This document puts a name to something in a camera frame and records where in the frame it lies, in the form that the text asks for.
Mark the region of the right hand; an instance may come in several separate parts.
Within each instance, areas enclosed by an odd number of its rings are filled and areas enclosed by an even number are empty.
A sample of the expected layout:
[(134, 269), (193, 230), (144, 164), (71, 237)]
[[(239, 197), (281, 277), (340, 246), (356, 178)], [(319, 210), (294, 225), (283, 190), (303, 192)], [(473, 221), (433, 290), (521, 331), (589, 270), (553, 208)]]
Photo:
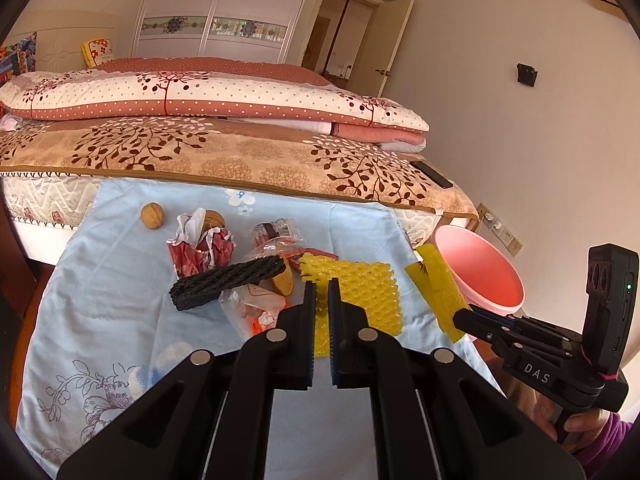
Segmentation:
[[(538, 394), (537, 402), (533, 411), (533, 422), (553, 441), (559, 441), (558, 432), (552, 424), (552, 417), (555, 412), (555, 403), (545, 396)], [(568, 445), (571, 451), (578, 451), (586, 448), (590, 444), (597, 442), (600, 435), (608, 432), (612, 427), (617, 427), (620, 422), (620, 415), (603, 411), (600, 408), (590, 408), (590, 410), (570, 416), (564, 422), (564, 430), (569, 434), (576, 434), (573, 444)]]

